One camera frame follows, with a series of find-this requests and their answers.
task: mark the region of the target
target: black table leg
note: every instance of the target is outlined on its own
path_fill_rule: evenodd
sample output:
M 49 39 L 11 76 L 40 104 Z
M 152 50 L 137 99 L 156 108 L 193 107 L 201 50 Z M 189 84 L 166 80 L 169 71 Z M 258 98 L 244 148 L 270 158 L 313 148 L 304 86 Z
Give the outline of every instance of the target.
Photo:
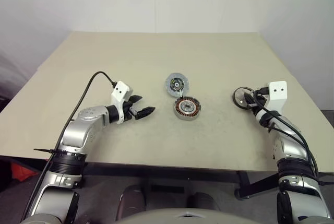
M 236 189 L 234 195 L 237 199 L 248 199 L 251 195 L 278 187 L 278 174 L 274 174 L 255 183 L 245 185 L 241 184 Z

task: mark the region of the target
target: circular motor part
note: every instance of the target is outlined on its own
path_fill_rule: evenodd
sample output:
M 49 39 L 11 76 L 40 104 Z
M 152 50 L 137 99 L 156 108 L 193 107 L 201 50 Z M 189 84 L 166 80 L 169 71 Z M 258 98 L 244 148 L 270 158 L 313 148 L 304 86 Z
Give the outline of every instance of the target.
M 198 117 L 201 105 L 193 97 L 178 98 L 174 105 L 174 111 L 181 120 L 192 121 Z
M 188 79 L 180 73 L 172 73 L 165 81 L 167 92 L 174 97 L 182 97 L 189 90 Z
M 251 93 L 251 92 L 254 92 L 254 91 L 252 88 L 249 88 L 249 87 L 237 88 L 234 91 L 233 96 L 232 96 L 234 104 L 241 109 L 245 109 L 245 110 L 250 109 L 245 99 L 245 93 Z

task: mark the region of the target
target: gray floor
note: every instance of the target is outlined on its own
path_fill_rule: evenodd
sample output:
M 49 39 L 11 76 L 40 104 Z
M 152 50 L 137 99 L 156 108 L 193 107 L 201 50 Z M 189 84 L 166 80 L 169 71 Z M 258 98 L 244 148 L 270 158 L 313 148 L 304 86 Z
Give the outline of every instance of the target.
M 334 125 L 333 112 L 324 112 L 324 115 Z M 250 173 L 249 178 L 251 182 L 254 182 L 268 175 L 270 174 Z M 334 176 L 328 175 L 321 179 L 333 182 Z M 19 223 L 26 201 L 36 180 L 36 176 L 32 177 L 23 183 L 12 185 L 0 193 L 0 223 Z M 85 224 L 88 221 L 92 224 L 113 223 L 122 191 L 127 186 L 143 183 L 142 179 L 132 177 L 88 176 L 86 180 L 86 186 L 77 190 L 80 194 L 80 201 L 76 223 L 79 224 Z M 184 194 L 147 192 L 148 210 L 185 207 L 188 195 L 195 192 L 204 192 L 210 194 L 216 200 L 223 212 L 233 213 L 263 224 L 277 223 L 277 190 L 245 201 L 238 201 L 233 195 L 234 189 L 238 185 L 233 183 L 150 179 L 145 180 L 145 184 L 182 186 L 185 189 Z M 334 186 L 323 186 L 321 190 L 332 215 L 334 215 Z

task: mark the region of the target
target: black cable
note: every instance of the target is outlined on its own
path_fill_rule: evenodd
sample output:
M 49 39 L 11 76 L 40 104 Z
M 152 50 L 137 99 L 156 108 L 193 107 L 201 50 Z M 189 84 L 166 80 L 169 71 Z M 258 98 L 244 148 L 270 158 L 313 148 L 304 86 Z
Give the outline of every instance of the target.
M 293 135 L 288 134 L 287 132 L 285 132 L 285 131 L 283 131 L 283 130 L 281 130 L 281 129 L 279 129 L 279 128 L 276 128 L 276 127 L 271 127 L 271 126 L 270 126 L 270 127 L 268 127 L 268 129 L 272 129 L 272 130 L 275 130 L 275 131 L 277 131 L 277 132 L 280 132 L 280 133 L 283 133 L 283 134 L 289 136 L 290 138 L 292 138 L 293 140 L 295 140 L 296 142 L 298 142 L 302 147 L 305 148 L 304 144 L 303 144 L 299 139 L 297 139 L 296 137 L 294 137 Z M 315 171 L 318 171 L 318 165 L 317 165 L 317 162 L 315 161 L 315 158 L 314 158 L 312 152 L 309 151 L 309 154 L 310 154 L 311 159 L 312 159 L 312 162 L 313 162 L 314 170 L 315 170 Z
M 85 90 L 83 91 L 80 100 L 78 101 L 77 105 L 76 105 L 75 108 L 73 109 L 71 115 L 68 117 L 68 119 L 67 119 L 67 121 L 66 121 L 66 123 L 65 123 L 65 125 L 64 125 L 64 127 L 63 127 L 63 129 L 62 129 L 62 131 L 61 131 L 61 134 L 59 135 L 59 138 L 58 138 L 58 140 L 57 140 L 56 146 L 54 147 L 54 151 L 57 151 L 57 149 L 58 149 L 58 147 L 59 147 L 59 145 L 60 145 L 60 143 L 61 143 L 61 140 L 62 140 L 62 138 L 63 138 L 63 135 L 64 135 L 64 132 L 65 132 L 66 127 L 68 126 L 68 124 L 69 124 L 70 121 L 72 120 L 74 114 L 76 113 L 76 111 L 78 110 L 78 108 L 79 108 L 79 106 L 81 105 L 82 101 L 84 100 L 84 98 L 85 98 L 85 96 L 86 96 L 86 93 L 87 93 L 87 91 L 88 91 L 88 89 L 89 89 L 91 83 L 93 82 L 95 76 L 98 75 L 98 74 L 103 74 L 103 75 L 110 81 L 110 83 L 112 84 L 113 87 L 116 86 L 117 83 L 116 83 L 116 82 L 113 82 L 113 81 L 111 80 L 111 78 L 110 78 L 105 72 L 103 72 L 103 71 L 98 71 L 98 72 L 96 72 L 96 73 L 93 74 L 93 76 L 90 78 L 89 82 L 87 83 L 86 88 L 85 88 Z M 38 180 L 37 180 L 37 182 L 36 182 L 35 187 L 34 187 L 33 190 L 32 190 L 32 193 L 31 193 L 31 195 L 30 195 L 30 197 L 29 197 L 29 200 L 28 200 L 27 205 L 26 205 L 26 207 L 25 207 L 25 210 L 24 210 L 24 212 L 23 212 L 23 216 L 22 216 L 22 218 L 21 218 L 21 221 L 23 221 L 23 220 L 26 218 L 27 213 L 28 213 L 29 208 L 30 208 L 30 205 L 31 205 L 33 199 L 34 199 L 35 196 L 36 196 L 37 190 L 38 190 L 38 188 L 40 187 L 40 185 L 41 185 L 41 183 L 42 183 L 42 181 L 43 181 L 43 179 L 44 179 L 44 176 L 45 176 L 45 174 L 46 174 L 46 172 L 47 172 L 47 170 L 48 170 L 48 168 L 49 168 L 49 166 L 50 166 L 50 163 L 51 163 L 53 157 L 54 157 L 54 152 L 50 155 L 49 160 L 47 161 L 47 163 L 46 163 L 46 165 L 45 165 L 43 171 L 41 172 L 41 174 L 40 174 L 40 176 L 39 176 L 39 178 L 38 178 Z
M 298 137 L 302 140 L 302 142 L 304 144 L 304 148 L 306 149 L 308 162 L 309 162 L 310 166 L 312 166 L 312 159 L 311 159 L 311 155 L 310 155 L 311 151 L 309 150 L 308 144 L 307 144 L 305 138 L 303 137 L 303 135 L 296 128 L 294 128 L 292 125 L 290 125 L 288 122 L 286 122 L 285 120 L 282 120 L 281 118 L 277 117 L 276 115 L 271 113 L 268 109 L 266 109 L 263 105 L 261 105 L 259 103 L 259 101 L 257 100 L 257 91 L 253 92 L 253 98 L 254 98 L 255 103 L 258 105 L 258 107 L 260 107 L 261 109 L 266 111 L 269 115 L 271 115 L 272 117 L 274 117 L 275 119 L 277 119 L 278 121 L 280 121 L 281 123 L 286 125 L 292 131 L 294 131 L 296 133 L 296 135 L 298 135 Z M 317 170 L 317 168 L 314 164 L 313 164 L 313 166 L 314 166 L 314 175 L 315 175 L 316 178 L 318 178 L 318 170 Z

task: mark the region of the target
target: table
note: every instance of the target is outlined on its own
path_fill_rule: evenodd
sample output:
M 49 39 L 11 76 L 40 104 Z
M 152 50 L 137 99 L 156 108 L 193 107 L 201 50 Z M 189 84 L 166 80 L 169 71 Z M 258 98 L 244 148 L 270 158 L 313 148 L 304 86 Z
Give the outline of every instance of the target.
M 303 133 L 319 170 L 333 171 L 334 130 L 257 33 L 73 32 L 0 114 L 0 155 L 46 159 L 33 148 L 53 148 L 91 75 L 103 70 L 143 96 L 136 107 L 156 110 L 139 121 L 106 128 L 87 161 L 163 167 L 276 171 L 266 130 L 231 99 L 240 86 L 286 80 L 283 114 Z M 164 88 L 170 73 L 184 74 L 187 95 L 202 111 L 194 121 L 173 112 Z M 109 105 L 111 87 L 98 76 L 81 109 Z

